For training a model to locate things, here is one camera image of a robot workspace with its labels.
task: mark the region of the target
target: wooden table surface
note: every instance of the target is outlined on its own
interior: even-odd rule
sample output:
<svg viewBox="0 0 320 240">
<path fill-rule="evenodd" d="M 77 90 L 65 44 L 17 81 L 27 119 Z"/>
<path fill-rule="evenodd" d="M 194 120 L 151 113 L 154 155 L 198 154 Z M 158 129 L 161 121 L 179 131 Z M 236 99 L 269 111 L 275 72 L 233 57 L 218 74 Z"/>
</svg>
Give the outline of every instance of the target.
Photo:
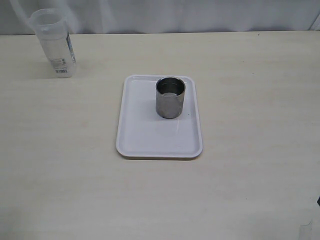
<svg viewBox="0 0 320 240">
<path fill-rule="evenodd" d="M 0 36 L 0 239 L 295 240 L 318 221 L 320 32 L 71 41 L 59 79 L 35 36 Z M 117 153 L 132 74 L 194 79 L 197 159 Z"/>
</svg>

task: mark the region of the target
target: plastic container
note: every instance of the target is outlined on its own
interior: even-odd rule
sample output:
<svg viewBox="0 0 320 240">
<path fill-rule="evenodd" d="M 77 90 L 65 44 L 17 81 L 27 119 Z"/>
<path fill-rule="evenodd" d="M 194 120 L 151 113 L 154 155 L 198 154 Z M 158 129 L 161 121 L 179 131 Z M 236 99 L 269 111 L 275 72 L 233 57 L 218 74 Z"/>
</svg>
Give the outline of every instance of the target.
<svg viewBox="0 0 320 240">
<path fill-rule="evenodd" d="M 68 33 L 67 21 L 56 8 L 35 11 L 29 23 L 58 78 L 69 78 L 76 72 L 76 58 Z"/>
</svg>

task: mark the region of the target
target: white backdrop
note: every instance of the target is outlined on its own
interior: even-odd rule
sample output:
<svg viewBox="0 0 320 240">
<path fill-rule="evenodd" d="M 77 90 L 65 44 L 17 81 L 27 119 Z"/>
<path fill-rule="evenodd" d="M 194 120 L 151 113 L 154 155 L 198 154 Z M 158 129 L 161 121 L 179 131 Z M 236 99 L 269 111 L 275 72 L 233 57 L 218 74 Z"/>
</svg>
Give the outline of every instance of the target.
<svg viewBox="0 0 320 240">
<path fill-rule="evenodd" d="M 171 33 L 309 30 L 320 0 L 14 0 L 26 16 L 61 8 L 72 33 Z M 0 9 L 0 34 L 31 34 L 9 0 Z"/>
</svg>

